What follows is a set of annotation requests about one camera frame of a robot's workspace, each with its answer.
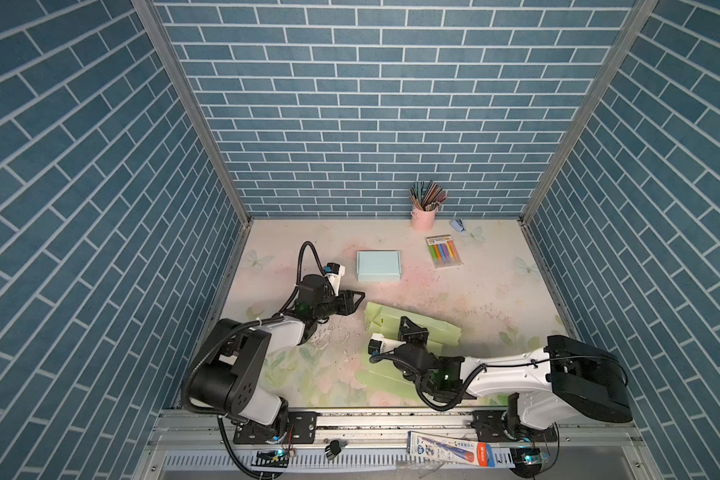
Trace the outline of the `light green paper box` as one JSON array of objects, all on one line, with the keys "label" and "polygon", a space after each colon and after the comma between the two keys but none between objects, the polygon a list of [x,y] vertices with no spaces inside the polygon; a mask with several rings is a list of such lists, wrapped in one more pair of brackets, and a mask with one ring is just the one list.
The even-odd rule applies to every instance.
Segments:
[{"label": "light green paper box", "polygon": [[[426,341],[426,349],[437,356],[443,353],[444,347],[457,346],[462,334],[459,327],[448,322],[374,302],[366,305],[364,318],[366,331],[374,339],[381,336],[384,340],[418,344]],[[372,364],[369,358],[369,353],[362,356],[362,367],[355,378],[371,391],[371,396],[383,397],[383,405],[419,400],[414,383],[405,379],[392,362]]]}]

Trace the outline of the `light blue paper box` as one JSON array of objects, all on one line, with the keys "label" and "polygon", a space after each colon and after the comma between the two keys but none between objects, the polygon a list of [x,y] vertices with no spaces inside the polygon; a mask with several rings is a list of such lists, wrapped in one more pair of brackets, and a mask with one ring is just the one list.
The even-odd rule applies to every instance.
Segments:
[{"label": "light blue paper box", "polygon": [[399,282],[402,277],[400,252],[396,250],[358,251],[356,277],[361,283]]}]

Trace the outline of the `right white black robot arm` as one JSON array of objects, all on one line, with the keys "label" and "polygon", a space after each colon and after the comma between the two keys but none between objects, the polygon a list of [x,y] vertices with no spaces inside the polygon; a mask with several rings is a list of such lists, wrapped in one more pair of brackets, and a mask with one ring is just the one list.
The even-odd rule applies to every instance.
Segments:
[{"label": "right white black robot arm", "polygon": [[505,394],[509,429],[545,430],[576,415],[612,424],[633,420],[626,370],[604,350],[550,335],[545,346],[513,356],[441,356],[428,349],[428,339],[426,328],[404,317],[395,339],[373,337],[371,359],[392,362],[435,411]]}]

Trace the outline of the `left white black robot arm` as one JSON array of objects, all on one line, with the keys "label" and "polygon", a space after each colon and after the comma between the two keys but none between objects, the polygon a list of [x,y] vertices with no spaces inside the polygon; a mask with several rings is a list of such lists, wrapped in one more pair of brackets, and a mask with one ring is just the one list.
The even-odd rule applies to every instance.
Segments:
[{"label": "left white black robot arm", "polygon": [[283,436],[288,402],[259,385],[266,357],[306,343],[333,316],[353,315],[365,294],[340,289],[340,283],[336,273],[309,274],[273,316],[244,323],[219,320],[189,364],[181,391],[183,408]]}]

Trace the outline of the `pack of coloured markers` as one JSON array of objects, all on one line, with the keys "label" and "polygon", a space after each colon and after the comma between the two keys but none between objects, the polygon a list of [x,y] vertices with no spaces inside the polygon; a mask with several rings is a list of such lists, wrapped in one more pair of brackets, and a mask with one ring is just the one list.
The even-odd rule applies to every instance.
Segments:
[{"label": "pack of coloured markers", "polygon": [[451,235],[427,237],[426,244],[436,269],[462,265],[461,258]]}]

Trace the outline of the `pink pencil cup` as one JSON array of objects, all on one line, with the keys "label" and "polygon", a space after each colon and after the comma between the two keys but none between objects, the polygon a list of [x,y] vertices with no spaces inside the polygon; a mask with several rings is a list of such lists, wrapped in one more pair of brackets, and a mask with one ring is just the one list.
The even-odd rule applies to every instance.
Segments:
[{"label": "pink pencil cup", "polygon": [[418,232],[430,231],[436,219],[436,210],[422,210],[414,207],[411,211],[411,228]]}]

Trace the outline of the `white red blue package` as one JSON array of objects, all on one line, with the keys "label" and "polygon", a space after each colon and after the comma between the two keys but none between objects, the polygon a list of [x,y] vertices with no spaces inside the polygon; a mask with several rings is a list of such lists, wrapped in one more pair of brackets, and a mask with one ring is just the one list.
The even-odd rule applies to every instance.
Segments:
[{"label": "white red blue package", "polygon": [[425,460],[459,463],[478,467],[495,467],[491,448],[484,442],[459,440],[445,436],[411,431],[407,452]]}]

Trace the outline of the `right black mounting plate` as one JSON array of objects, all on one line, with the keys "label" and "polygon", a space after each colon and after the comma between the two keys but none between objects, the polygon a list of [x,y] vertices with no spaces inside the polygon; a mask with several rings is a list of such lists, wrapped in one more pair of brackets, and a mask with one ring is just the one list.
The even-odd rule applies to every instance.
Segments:
[{"label": "right black mounting plate", "polygon": [[468,426],[477,434],[477,439],[486,443],[524,442],[545,443],[559,439],[557,430],[550,426],[544,430],[524,425],[515,409],[489,409],[472,412]]}]

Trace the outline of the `black mounting plate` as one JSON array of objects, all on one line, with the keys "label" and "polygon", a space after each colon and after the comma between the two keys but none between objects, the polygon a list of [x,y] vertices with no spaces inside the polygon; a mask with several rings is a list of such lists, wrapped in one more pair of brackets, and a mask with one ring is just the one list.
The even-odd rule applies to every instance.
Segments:
[{"label": "black mounting plate", "polygon": [[515,409],[489,409],[472,412],[468,426],[477,434],[477,439],[486,443],[524,442],[545,443],[559,439],[557,430],[550,426],[544,430],[524,425]]},{"label": "black mounting plate", "polygon": [[237,445],[313,444],[316,433],[317,413],[314,411],[283,410],[270,425],[250,421],[238,426],[233,442]]}]

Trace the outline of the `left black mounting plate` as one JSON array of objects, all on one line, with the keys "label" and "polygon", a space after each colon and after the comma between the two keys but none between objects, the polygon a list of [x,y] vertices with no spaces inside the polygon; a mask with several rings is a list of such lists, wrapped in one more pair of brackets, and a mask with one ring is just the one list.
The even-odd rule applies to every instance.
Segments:
[{"label": "left black mounting plate", "polygon": [[270,425],[250,421],[238,426],[233,442],[237,445],[313,444],[316,433],[317,413],[314,411],[283,410]]}]

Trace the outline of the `coloured pencils bundle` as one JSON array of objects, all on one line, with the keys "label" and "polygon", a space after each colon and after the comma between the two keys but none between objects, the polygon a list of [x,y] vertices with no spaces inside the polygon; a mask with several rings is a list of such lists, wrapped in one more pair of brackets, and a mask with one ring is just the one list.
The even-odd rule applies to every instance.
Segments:
[{"label": "coloured pencils bundle", "polygon": [[448,194],[434,181],[414,182],[409,187],[409,198],[415,209],[433,212],[442,206],[447,200]]}]

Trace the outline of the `small black knob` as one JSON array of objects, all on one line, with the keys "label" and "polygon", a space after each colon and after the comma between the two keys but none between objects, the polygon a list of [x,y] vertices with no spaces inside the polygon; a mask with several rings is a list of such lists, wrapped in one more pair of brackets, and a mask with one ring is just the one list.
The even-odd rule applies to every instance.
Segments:
[{"label": "small black knob", "polygon": [[325,456],[329,461],[333,461],[340,455],[342,449],[343,445],[340,440],[331,440],[325,447]]}]

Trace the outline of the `left green circuit board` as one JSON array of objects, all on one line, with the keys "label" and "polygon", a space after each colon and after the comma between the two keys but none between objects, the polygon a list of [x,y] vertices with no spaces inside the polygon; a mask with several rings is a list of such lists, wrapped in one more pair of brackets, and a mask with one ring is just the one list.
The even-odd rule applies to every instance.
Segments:
[{"label": "left green circuit board", "polygon": [[252,466],[256,469],[285,469],[290,464],[291,455],[288,450],[258,450],[255,452],[255,458]]}]

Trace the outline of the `right green lit device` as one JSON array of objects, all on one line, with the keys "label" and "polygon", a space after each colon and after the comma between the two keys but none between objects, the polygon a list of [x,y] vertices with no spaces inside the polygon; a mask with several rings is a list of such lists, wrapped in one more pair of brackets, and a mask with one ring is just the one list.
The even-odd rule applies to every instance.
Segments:
[{"label": "right green lit device", "polygon": [[543,470],[545,455],[538,448],[512,448],[510,471],[522,479],[534,479]]}]

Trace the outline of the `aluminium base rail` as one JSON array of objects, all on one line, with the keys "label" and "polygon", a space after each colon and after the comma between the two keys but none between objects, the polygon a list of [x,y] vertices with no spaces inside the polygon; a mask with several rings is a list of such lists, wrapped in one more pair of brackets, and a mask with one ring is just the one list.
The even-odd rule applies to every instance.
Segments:
[{"label": "aluminium base rail", "polygon": [[[317,413],[313,444],[237,445],[233,442],[237,427],[227,434],[240,463],[256,473],[275,473],[280,478],[289,474],[348,474],[392,472],[422,469],[426,472],[457,469],[459,463],[425,460],[407,452],[411,431],[445,436],[459,440],[479,441],[468,424],[476,410],[497,407],[462,407],[440,413],[424,408],[322,408]],[[632,424],[600,424],[584,418],[573,418],[557,426],[559,439],[554,442],[486,443],[492,450],[497,469],[513,466],[512,448],[538,448],[545,460],[541,478],[555,478],[573,467],[589,471],[614,460],[617,475],[626,479],[657,479],[658,468],[651,458],[643,436]],[[343,449],[333,461],[325,456],[325,447],[338,439]],[[285,469],[256,469],[252,466],[258,450],[288,450],[290,464]]]}]

